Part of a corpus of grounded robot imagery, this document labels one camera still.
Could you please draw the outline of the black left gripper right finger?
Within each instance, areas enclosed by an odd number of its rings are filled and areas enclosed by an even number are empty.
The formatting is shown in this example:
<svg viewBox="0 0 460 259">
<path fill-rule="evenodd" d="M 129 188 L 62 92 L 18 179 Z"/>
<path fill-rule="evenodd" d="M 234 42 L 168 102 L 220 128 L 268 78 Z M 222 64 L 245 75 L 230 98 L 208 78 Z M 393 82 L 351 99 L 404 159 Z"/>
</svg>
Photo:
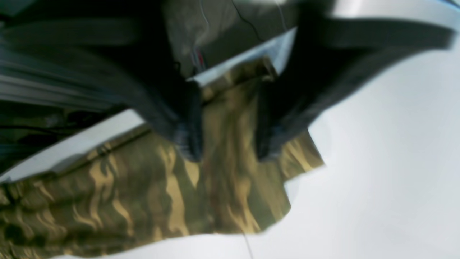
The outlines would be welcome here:
<svg viewBox="0 0 460 259">
<path fill-rule="evenodd" d="M 453 0 L 303 0 L 296 35 L 279 76 L 258 89 L 255 150 L 277 157 L 325 110 L 392 65 L 450 49 Z"/>
</svg>

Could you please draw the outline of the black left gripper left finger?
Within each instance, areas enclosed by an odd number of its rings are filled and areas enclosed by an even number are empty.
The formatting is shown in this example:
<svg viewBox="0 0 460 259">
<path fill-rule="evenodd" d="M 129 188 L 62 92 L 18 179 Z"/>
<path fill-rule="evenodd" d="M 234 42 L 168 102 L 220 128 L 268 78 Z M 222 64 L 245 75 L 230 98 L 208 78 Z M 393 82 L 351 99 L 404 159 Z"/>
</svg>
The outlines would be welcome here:
<svg viewBox="0 0 460 259">
<path fill-rule="evenodd" d="M 176 68 L 162 0 L 37 0 L 2 20 L 10 46 L 107 87 L 189 161 L 203 154 L 202 98 Z"/>
</svg>

